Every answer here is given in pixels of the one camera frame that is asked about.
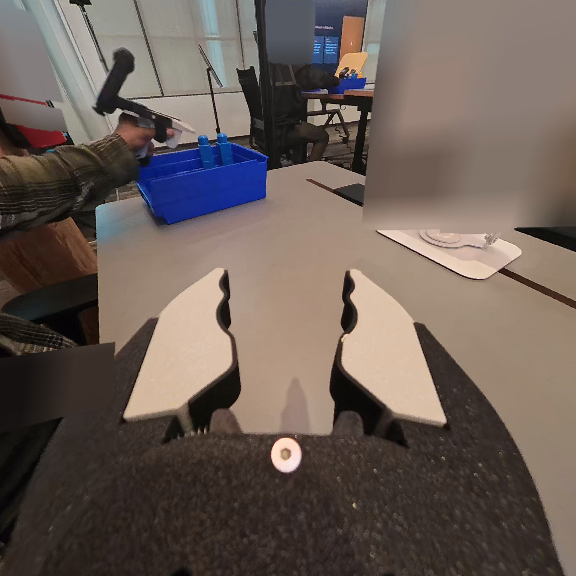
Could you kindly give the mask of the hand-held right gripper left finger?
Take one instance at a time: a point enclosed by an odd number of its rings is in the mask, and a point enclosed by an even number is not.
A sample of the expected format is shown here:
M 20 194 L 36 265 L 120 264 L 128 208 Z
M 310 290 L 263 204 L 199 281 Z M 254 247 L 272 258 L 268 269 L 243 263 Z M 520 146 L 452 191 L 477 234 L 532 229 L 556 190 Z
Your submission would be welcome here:
M 212 414 L 240 396 L 230 333 L 228 271 L 215 268 L 159 314 L 123 413 L 125 422 L 175 418 L 183 433 L 207 433 Z

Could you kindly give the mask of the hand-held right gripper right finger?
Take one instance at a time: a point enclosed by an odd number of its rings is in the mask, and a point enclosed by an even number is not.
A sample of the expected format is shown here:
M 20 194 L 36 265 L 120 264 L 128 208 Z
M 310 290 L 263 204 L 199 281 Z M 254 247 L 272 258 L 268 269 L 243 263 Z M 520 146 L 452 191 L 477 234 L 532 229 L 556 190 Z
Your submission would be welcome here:
M 329 393 L 333 432 L 346 426 L 390 436 L 402 422 L 442 429 L 448 424 L 413 318 L 357 269 L 345 272 L 343 333 Z

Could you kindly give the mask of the cluster of block towers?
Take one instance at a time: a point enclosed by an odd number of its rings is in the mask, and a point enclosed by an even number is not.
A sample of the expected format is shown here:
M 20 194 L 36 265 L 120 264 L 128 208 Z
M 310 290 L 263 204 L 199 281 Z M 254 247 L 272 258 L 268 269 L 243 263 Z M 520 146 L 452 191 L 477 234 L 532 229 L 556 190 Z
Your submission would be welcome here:
M 227 139 L 227 134 L 219 133 L 214 145 L 206 135 L 198 136 L 198 152 L 201 160 L 201 167 L 210 170 L 217 167 L 226 167 L 234 164 L 232 145 Z

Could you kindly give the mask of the blue plastic bin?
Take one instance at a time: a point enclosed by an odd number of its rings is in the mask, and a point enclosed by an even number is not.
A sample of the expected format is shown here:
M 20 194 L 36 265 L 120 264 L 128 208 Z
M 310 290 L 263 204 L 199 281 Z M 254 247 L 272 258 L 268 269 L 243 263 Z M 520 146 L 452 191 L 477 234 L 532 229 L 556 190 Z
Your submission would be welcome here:
M 210 170 L 198 148 L 154 156 L 136 182 L 152 214 L 170 225 L 264 199 L 268 158 L 231 145 L 234 164 Z

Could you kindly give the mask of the person's left forearm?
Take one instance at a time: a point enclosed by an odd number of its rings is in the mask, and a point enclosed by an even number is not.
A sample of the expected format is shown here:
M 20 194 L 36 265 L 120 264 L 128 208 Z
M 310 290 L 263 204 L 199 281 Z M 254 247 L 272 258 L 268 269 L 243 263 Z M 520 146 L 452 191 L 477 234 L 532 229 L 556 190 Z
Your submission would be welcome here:
M 1 157 L 1 238 L 65 220 L 135 181 L 140 165 L 112 133 L 42 155 Z

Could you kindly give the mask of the person's left hand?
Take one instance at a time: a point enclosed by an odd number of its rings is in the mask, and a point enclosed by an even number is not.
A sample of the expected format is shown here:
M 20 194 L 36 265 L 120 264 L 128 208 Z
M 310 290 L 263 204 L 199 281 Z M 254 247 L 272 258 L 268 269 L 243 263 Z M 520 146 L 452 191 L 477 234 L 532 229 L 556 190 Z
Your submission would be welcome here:
M 155 128 L 140 126 L 136 117 L 120 115 L 115 133 L 125 141 L 128 148 L 138 159 L 145 154 L 147 158 L 154 155 Z

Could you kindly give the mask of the black light stand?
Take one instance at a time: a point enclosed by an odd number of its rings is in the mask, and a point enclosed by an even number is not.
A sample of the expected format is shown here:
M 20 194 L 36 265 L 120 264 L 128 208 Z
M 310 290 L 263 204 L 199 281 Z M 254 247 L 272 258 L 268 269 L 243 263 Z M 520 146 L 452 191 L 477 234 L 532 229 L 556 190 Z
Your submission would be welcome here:
M 86 10 L 86 7 L 87 7 L 87 6 L 91 6 L 91 5 L 92 5 L 92 2 L 91 2 L 91 1 L 69 1 L 69 4 L 78 7 L 78 9 L 79 9 L 79 11 L 80 11 L 80 13 L 81 13 L 81 15 L 82 15 L 83 21 L 84 21 L 84 23 L 85 23 L 85 25 L 86 25 L 86 27 L 87 27 L 87 29 L 88 29 L 88 32 L 89 32 L 90 38 L 91 38 L 91 40 L 92 40 L 92 43 L 93 43 L 93 45 L 94 45 L 94 47 L 95 47 L 95 50 L 96 50 L 96 53 L 97 53 L 97 56 L 98 56 L 98 60 L 99 60 L 100 63 L 102 64 L 102 67 L 103 67 L 104 71 L 105 71 L 106 73 L 109 73 L 110 69 L 109 69 L 108 64 L 107 64 L 107 61 L 106 61 L 106 59 L 105 59 L 103 50 L 101 49 L 101 46 L 100 46 L 100 43 L 99 43 L 99 41 L 98 41 L 98 38 L 97 38 L 97 35 L 96 35 L 96 32 L 95 32 L 95 29 L 94 29 L 94 27 L 93 27 L 93 24 L 92 24 L 92 22 L 90 21 L 89 14 L 88 14 L 88 12 L 87 12 L 87 10 Z

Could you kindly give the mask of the black music stand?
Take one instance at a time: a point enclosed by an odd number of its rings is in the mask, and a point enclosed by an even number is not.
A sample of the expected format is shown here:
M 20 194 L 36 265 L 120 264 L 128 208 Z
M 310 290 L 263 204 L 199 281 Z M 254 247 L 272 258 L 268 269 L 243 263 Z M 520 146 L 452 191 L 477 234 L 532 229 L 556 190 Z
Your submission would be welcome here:
M 209 60 L 209 58 L 208 58 L 208 56 L 207 56 L 207 54 L 206 54 L 206 52 L 203 49 L 201 44 L 198 44 L 198 50 L 199 50 L 199 53 L 200 53 L 203 61 L 205 62 L 208 88 L 210 91 L 210 97 L 211 97 L 211 102 L 212 102 L 212 111 L 213 111 L 214 121 L 215 121 L 215 132 L 216 132 L 216 134 L 219 134 L 219 133 L 221 133 L 221 129 L 220 129 L 220 121 L 218 118 L 217 104 L 215 102 L 214 85 L 216 84 L 217 87 L 222 88 L 223 84 L 222 84 L 218 74 L 216 73 L 211 61 Z

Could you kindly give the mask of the black mesh office chair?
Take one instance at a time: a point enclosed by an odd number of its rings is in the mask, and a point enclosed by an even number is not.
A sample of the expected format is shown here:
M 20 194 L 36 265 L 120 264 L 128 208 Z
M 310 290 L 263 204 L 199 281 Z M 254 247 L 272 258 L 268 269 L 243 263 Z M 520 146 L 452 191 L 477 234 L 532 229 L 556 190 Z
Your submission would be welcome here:
M 250 116 L 249 147 L 268 156 L 269 152 L 264 136 L 261 91 L 255 68 L 253 66 L 248 69 L 237 68 L 236 73 Z

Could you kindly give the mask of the red canister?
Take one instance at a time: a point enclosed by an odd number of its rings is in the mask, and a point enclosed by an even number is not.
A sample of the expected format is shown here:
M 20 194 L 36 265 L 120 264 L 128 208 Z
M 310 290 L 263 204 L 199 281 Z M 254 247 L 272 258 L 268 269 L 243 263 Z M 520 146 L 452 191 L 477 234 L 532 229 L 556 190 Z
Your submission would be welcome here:
M 1 94 L 1 133 L 21 149 L 51 149 L 67 142 L 68 128 L 50 101 Z

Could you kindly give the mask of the white document holder stand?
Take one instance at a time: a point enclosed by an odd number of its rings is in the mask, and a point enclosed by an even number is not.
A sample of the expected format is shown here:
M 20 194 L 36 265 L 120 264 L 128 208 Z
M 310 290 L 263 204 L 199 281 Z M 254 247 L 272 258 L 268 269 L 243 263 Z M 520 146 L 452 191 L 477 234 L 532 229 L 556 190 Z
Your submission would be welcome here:
M 485 280 L 522 255 L 500 233 L 447 233 L 435 229 L 378 230 L 378 234 L 457 275 Z

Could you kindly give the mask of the distant blue bin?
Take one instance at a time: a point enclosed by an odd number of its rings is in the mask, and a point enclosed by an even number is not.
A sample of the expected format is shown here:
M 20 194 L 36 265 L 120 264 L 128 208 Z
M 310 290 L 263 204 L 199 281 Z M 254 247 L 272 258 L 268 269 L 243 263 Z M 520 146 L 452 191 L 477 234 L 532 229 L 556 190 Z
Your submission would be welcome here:
M 331 95 L 343 95 L 349 90 L 364 90 L 366 78 L 364 77 L 346 77 L 337 78 L 340 83 L 337 86 L 330 86 L 326 90 Z

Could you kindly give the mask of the yellow document board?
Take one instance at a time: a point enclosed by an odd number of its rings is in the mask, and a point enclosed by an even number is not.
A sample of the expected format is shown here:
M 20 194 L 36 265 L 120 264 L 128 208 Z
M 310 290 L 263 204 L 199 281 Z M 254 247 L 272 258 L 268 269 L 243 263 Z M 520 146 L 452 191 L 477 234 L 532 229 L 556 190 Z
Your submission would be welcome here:
M 350 52 L 344 54 L 338 64 L 335 76 L 345 78 L 361 74 L 367 58 L 367 52 Z

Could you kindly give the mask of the wooden post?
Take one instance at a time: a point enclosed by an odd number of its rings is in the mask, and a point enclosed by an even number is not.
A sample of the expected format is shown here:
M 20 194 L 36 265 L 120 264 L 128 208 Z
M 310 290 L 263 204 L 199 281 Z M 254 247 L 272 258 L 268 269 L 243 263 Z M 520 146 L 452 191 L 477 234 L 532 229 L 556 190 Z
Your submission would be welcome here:
M 73 218 L 1 238 L 1 279 L 18 293 L 97 273 L 97 255 Z

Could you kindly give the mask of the wall display screen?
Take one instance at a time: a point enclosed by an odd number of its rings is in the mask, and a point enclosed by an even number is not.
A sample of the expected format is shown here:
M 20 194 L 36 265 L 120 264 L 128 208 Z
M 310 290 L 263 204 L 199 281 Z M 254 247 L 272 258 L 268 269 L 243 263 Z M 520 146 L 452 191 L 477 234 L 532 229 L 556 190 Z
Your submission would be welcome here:
M 335 73 L 344 55 L 362 51 L 368 1 L 315 1 L 312 63 Z

